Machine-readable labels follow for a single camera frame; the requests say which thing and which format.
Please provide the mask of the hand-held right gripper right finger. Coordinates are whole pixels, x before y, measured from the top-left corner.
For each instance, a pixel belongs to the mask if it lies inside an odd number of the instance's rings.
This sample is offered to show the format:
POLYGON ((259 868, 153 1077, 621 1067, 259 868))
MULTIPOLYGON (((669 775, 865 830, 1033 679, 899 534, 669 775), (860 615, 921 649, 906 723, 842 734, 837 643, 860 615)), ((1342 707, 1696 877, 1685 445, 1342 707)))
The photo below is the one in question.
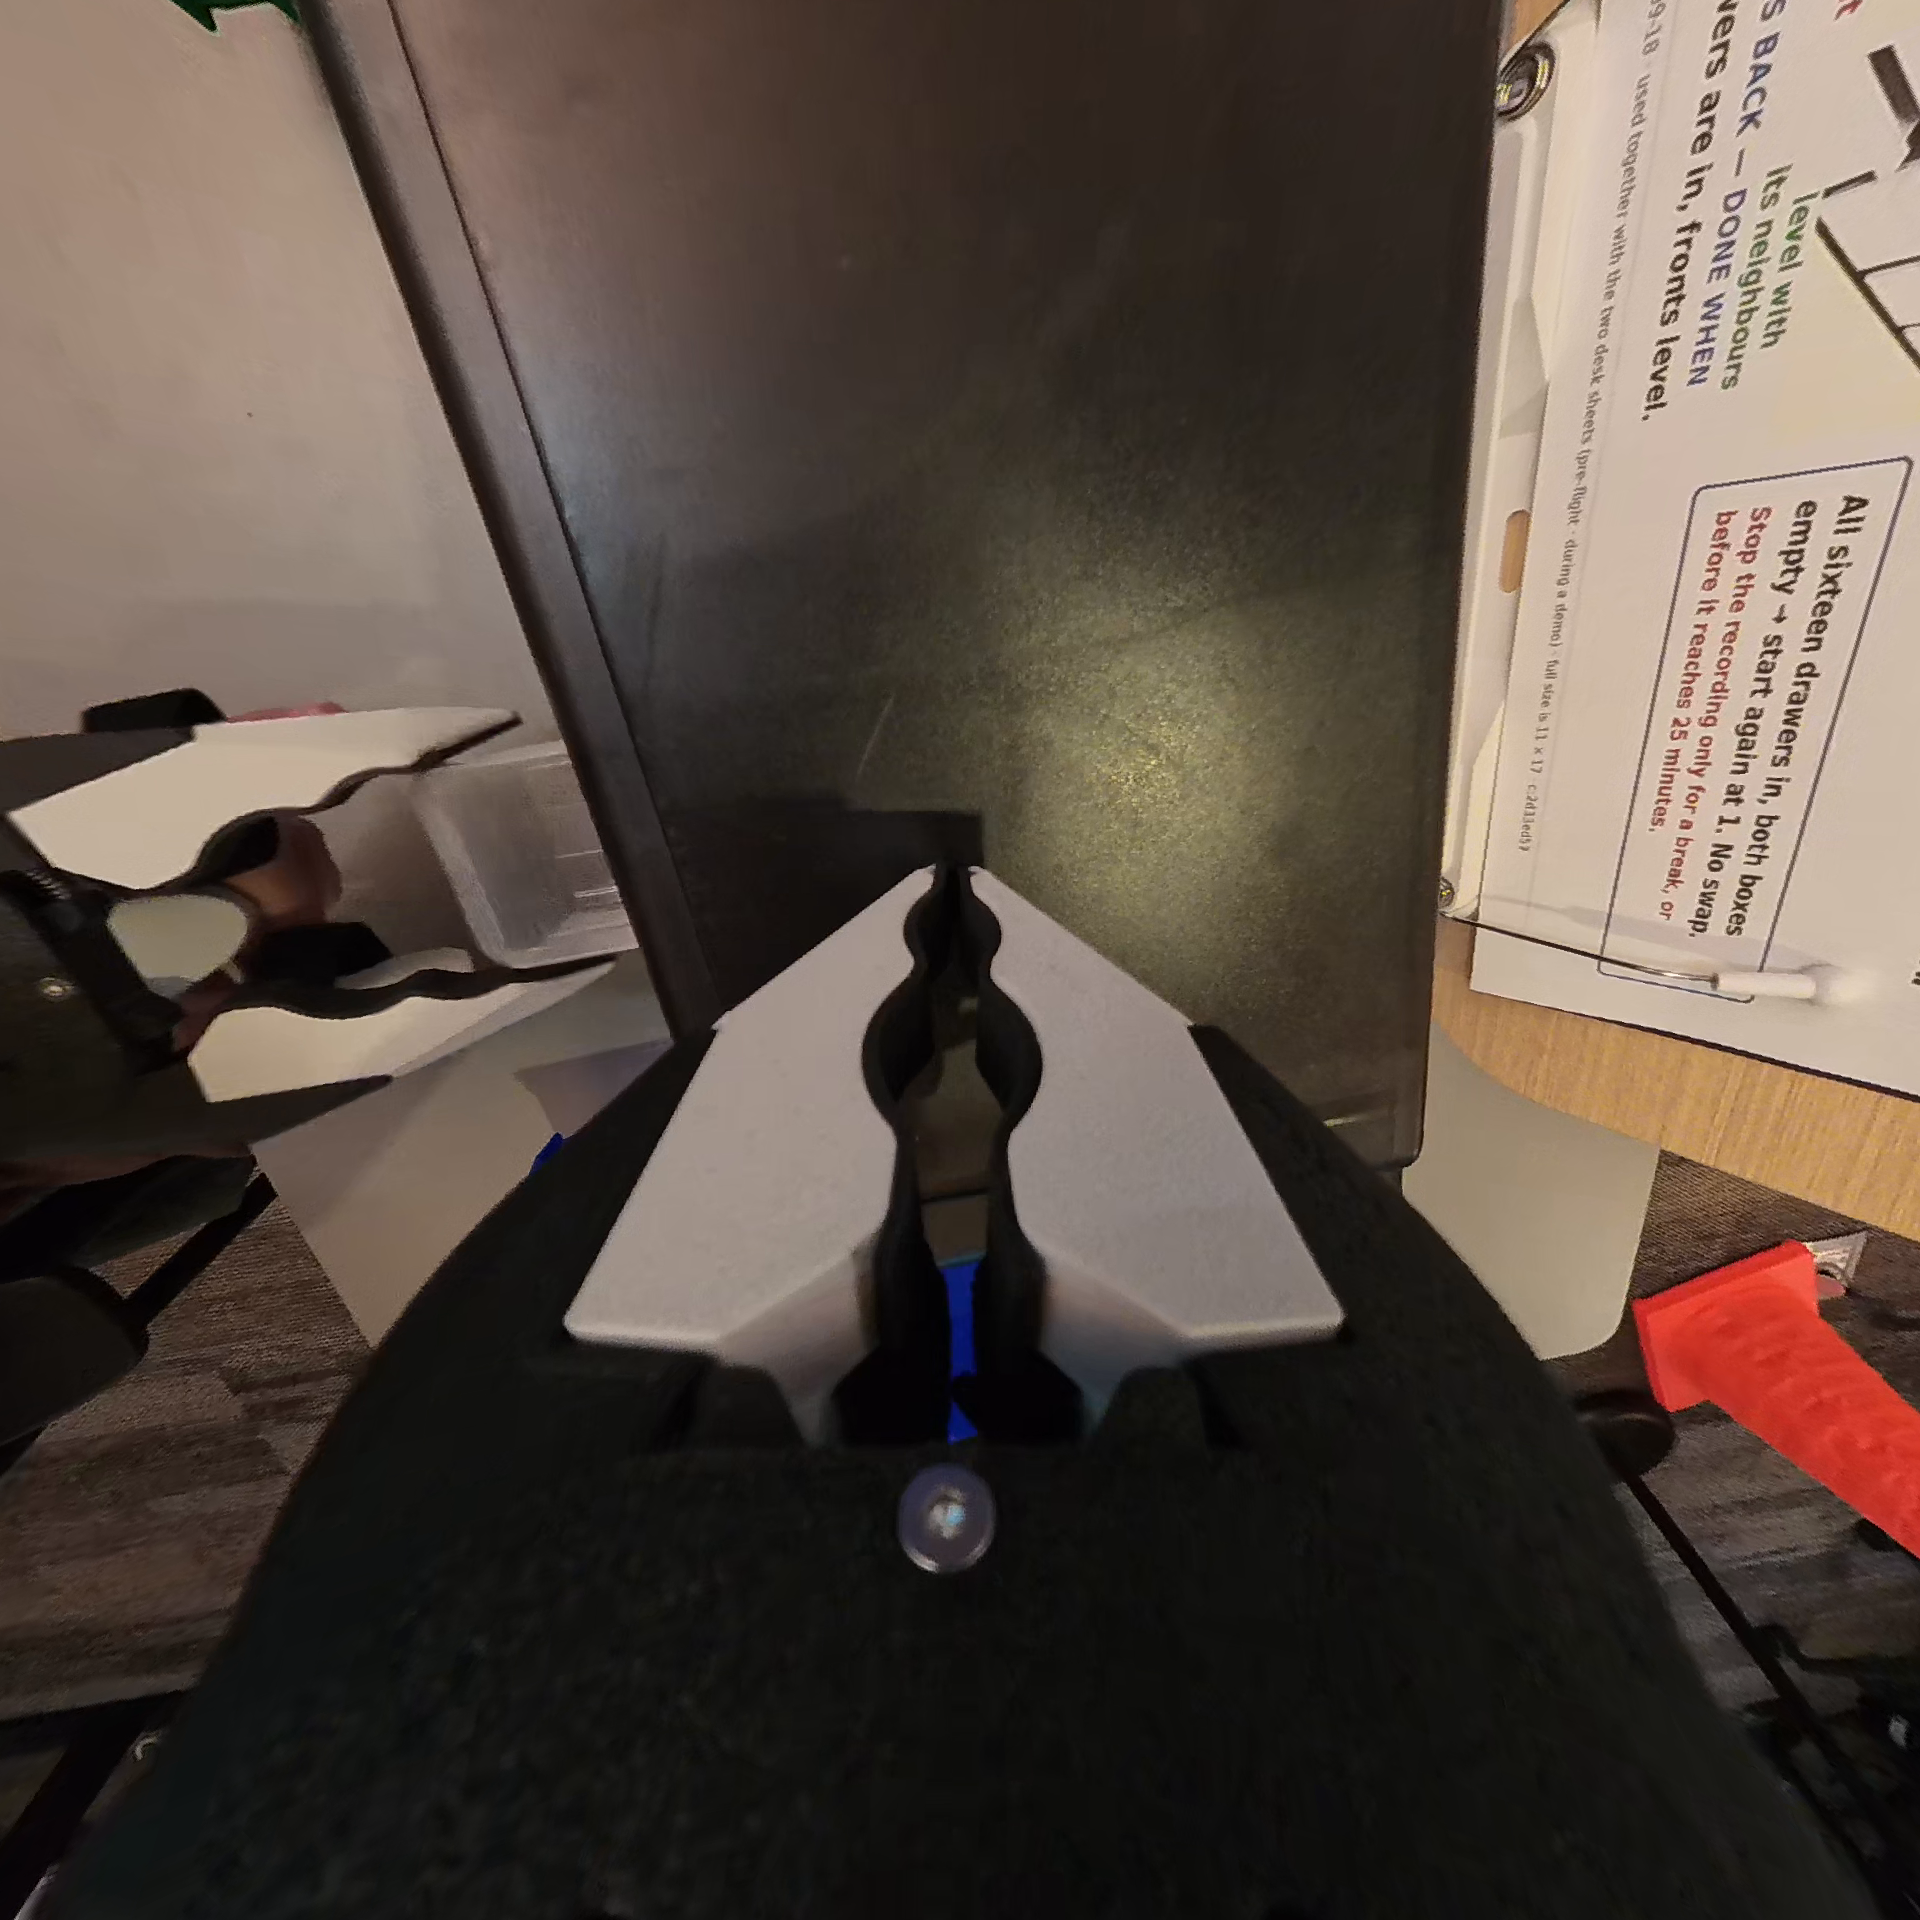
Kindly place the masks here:
POLYGON ((1332 1340, 1347 1313, 1188 1016, 984 868, 956 915, 998 1104, 956 1384, 977 1432, 1072 1443, 1134 1374, 1332 1340))

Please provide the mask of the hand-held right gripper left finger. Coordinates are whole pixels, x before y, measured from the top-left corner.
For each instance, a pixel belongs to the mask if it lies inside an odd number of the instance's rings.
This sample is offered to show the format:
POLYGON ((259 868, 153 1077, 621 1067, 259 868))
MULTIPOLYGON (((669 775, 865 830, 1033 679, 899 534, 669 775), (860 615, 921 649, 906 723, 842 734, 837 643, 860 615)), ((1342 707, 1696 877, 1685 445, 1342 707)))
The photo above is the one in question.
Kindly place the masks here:
POLYGON ((862 1049, 940 892, 913 870, 721 1016, 564 1312, 572 1340, 755 1369, 811 1445, 832 1436, 835 1387, 881 1343, 896 1185, 894 1099, 862 1049))

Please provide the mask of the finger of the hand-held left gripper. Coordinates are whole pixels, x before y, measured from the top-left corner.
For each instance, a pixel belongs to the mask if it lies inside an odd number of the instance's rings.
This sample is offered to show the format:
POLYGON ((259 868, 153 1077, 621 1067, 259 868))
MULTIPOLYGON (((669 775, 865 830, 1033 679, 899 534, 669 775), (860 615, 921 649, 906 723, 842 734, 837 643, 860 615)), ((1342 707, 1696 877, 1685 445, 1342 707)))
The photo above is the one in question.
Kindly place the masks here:
POLYGON ((386 709, 22 735, 6 745, 6 830, 35 868, 174 892, 211 876, 244 828, 332 808, 517 723, 504 709, 386 709))
POLYGON ((589 988, 612 958, 509 967, 465 945, 386 951, 364 924, 278 927, 224 959, 189 1016, 206 1104, 386 1083, 589 988))

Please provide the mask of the clear plastic drawer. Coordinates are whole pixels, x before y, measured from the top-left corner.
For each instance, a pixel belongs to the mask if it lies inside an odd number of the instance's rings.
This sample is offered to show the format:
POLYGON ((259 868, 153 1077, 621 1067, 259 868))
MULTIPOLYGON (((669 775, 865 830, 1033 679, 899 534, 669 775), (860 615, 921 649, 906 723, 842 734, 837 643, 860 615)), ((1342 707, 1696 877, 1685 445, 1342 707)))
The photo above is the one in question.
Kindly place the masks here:
POLYGON ((557 741, 444 764, 419 776, 414 801, 470 944, 490 961, 545 969, 637 949, 557 741))

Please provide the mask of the black drawer cabinet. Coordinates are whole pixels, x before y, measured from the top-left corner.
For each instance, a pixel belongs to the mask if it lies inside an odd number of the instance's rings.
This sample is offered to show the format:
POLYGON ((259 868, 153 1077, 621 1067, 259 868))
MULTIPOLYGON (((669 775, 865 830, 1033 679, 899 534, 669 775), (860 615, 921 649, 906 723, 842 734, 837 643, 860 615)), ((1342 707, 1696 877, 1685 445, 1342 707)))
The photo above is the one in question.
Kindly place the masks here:
POLYGON ((974 856, 1420 1152, 1509 4, 300 4, 674 1033, 974 856))

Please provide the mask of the blue plastic bin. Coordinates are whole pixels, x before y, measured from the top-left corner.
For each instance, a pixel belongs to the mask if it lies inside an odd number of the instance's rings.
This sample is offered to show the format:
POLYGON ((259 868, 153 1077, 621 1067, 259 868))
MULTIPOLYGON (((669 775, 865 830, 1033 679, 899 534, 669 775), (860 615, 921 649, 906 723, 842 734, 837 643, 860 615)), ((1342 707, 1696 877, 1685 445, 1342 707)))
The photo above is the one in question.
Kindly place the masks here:
POLYGON ((947 1389, 947 1443, 963 1445, 977 1437, 971 1420, 971 1380, 977 1377, 977 1273, 984 1255, 940 1263, 949 1313, 949 1389, 947 1389))

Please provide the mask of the light wooden board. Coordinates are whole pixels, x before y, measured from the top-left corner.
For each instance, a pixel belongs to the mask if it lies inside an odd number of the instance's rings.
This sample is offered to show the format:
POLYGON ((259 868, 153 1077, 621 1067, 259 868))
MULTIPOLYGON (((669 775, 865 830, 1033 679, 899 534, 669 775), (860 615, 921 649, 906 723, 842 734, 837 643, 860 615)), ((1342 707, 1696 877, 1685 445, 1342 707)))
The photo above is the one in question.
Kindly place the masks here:
POLYGON ((1778 1062, 1473 988, 1473 933, 1441 919, 1436 1022, 1505 1087, 1677 1158, 1918 1238, 1918 1107, 1778 1062))

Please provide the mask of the black stand base with rod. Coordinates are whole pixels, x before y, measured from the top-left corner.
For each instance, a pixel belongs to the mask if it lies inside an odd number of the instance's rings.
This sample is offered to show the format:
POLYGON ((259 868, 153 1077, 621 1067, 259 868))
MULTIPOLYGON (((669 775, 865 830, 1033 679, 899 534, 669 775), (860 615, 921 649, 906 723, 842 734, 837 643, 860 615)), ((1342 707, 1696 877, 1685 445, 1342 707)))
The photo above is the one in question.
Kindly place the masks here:
POLYGON ((1805 1660, 1787 1628, 1748 1615, 1666 1504, 1649 1487, 1649 1473, 1662 1468, 1674 1452, 1676 1432, 1668 1408, 1638 1387, 1598 1389, 1577 1397, 1570 1406, 1613 1480, 1626 1487, 1668 1557, 1685 1569, 1694 1590, 1709 1605, 1747 1661, 1761 1673, 1769 1693, 1773 1732, 1835 1752, 1834 1728, 1792 1678, 1792 1670, 1803 1668, 1805 1660))

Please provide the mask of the red plastic object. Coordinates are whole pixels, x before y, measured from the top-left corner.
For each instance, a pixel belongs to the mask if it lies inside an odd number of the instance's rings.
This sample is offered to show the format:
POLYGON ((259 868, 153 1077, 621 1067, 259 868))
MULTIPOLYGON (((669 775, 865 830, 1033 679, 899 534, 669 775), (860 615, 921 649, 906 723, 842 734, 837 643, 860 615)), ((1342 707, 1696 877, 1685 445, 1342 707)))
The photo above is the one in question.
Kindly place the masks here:
POLYGON ((1653 1398, 1716 1406, 1771 1452, 1918 1551, 1918 1411, 1820 1313, 1801 1238, 1629 1304, 1653 1398))

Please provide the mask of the printed instruction sheet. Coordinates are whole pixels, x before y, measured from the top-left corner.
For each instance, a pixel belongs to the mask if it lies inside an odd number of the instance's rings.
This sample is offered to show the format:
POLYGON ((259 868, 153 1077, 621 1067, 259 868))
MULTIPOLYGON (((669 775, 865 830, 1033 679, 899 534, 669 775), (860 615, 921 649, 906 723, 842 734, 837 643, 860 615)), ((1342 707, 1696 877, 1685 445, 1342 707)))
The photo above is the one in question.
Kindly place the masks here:
POLYGON ((1918 1087, 1918 8, 1598 4, 1473 988, 1918 1087))

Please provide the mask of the white cardboard box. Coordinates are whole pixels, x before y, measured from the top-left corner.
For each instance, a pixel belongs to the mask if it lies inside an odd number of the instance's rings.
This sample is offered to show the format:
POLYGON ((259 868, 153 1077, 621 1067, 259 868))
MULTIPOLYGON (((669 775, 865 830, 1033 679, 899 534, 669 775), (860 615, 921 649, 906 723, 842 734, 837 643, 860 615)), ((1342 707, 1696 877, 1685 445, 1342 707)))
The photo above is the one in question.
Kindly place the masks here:
POLYGON ((1514 124, 1494 120, 1486 206, 1473 464, 1448 757, 1443 877, 1481 899, 1505 689, 1520 622, 1538 486, 1549 361, 1564 299, 1577 173, 1595 89, 1595 1, 1515 4, 1510 45, 1554 48, 1552 87, 1514 124))

